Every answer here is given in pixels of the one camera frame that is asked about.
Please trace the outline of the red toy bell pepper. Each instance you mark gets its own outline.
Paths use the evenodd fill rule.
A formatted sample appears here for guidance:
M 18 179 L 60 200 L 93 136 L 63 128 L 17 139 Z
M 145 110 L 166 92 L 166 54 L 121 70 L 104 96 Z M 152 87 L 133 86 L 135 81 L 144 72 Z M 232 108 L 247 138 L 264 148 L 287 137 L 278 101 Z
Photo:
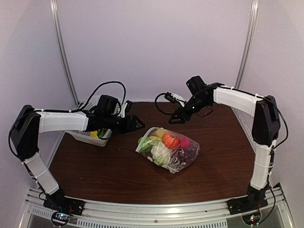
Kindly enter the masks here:
M 180 147 L 181 147 L 181 148 L 188 148 L 188 147 L 191 146 L 191 141 L 190 141 L 190 139 L 189 139 L 188 137 L 186 137 L 186 136 L 181 136 L 181 137 L 179 138 L 179 140 L 180 140 Z

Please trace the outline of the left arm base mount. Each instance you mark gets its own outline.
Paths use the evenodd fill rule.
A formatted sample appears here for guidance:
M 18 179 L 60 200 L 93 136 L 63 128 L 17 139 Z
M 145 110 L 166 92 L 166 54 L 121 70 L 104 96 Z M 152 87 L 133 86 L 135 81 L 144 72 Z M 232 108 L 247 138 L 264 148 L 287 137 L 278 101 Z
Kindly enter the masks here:
M 63 206 L 57 206 L 48 199 L 44 200 L 43 206 L 52 209 L 51 222 L 55 227 L 63 227 L 71 221 L 76 221 L 76 216 L 83 213 L 85 202 L 79 199 L 64 198 Z

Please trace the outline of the green toy apple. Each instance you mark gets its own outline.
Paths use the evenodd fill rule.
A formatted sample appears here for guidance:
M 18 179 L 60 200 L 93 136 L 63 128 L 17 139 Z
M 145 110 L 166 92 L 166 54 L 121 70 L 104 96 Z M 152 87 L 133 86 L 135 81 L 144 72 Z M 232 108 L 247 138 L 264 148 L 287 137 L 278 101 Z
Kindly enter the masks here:
M 150 152 L 152 147 L 154 145 L 158 145 L 159 141 L 158 140 L 152 140 L 150 138 L 143 138 L 141 137 L 138 140 L 138 152 Z

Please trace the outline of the yellow toy banana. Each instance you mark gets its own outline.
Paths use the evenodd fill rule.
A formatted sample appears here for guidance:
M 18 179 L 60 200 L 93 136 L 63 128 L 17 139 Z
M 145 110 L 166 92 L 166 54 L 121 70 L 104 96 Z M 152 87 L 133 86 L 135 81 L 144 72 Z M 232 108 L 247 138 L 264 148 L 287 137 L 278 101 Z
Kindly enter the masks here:
M 162 137 L 165 133 L 168 131 L 166 129 L 158 129 L 156 132 L 154 132 L 151 136 L 149 136 L 149 139 L 154 141 L 162 141 Z

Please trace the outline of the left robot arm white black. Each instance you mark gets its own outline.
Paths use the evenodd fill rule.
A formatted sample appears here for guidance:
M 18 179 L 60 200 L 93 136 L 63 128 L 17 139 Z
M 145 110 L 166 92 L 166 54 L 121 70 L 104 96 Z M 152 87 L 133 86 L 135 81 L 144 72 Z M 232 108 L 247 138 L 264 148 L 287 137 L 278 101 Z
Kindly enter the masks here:
M 94 132 L 103 128 L 120 134 L 143 129 L 145 124 L 136 115 L 128 115 L 132 102 L 121 105 L 118 99 L 102 95 L 91 109 L 85 105 L 77 110 L 38 110 L 22 107 L 12 125 L 8 141 L 12 153 L 25 166 L 42 188 L 46 200 L 58 211 L 68 207 L 65 193 L 42 161 L 38 148 L 39 134 L 57 131 Z

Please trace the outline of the orange toy pumpkin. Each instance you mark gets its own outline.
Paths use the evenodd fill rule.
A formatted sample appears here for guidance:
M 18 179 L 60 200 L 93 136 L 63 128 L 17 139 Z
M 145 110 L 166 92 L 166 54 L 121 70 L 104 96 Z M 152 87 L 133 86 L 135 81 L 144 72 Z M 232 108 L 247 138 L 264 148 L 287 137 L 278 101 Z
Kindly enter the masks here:
M 175 147 L 178 147 L 181 143 L 180 139 L 171 134 L 171 133 L 165 133 L 162 136 L 162 143 L 169 149 L 173 149 Z

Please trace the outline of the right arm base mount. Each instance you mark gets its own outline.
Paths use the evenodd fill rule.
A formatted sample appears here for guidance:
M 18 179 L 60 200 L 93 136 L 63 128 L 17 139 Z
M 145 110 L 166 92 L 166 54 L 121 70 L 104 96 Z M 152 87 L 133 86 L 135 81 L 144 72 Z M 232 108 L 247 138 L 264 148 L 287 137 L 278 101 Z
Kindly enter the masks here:
M 261 209 L 268 206 L 266 199 L 260 202 L 250 203 L 248 196 L 232 198 L 227 201 L 230 215 L 241 214 L 241 218 L 246 225 L 254 226 L 262 220 Z

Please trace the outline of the clear dotted zip top bag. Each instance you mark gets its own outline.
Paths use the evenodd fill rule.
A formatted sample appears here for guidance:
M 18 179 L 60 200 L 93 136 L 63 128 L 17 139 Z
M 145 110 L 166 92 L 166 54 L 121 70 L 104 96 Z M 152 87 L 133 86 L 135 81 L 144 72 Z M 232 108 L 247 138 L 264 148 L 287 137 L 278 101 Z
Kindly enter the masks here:
M 200 152 L 200 145 L 183 134 L 152 127 L 138 140 L 135 151 L 174 174 L 195 161 Z

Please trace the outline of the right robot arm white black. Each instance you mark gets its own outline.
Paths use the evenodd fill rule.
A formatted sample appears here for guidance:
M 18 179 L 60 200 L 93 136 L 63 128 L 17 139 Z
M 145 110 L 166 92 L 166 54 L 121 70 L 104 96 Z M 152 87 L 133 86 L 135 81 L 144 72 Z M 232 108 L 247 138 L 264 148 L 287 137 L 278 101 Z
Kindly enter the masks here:
M 250 210 L 260 206 L 269 185 L 281 127 L 275 98 L 241 92 L 222 83 L 207 85 L 200 76 L 191 77 L 186 85 L 192 96 L 171 114 L 170 124 L 184 124 L 193 114 L 214 103 L 238 109 L 253 118 L 254 170 L 243 204 Z

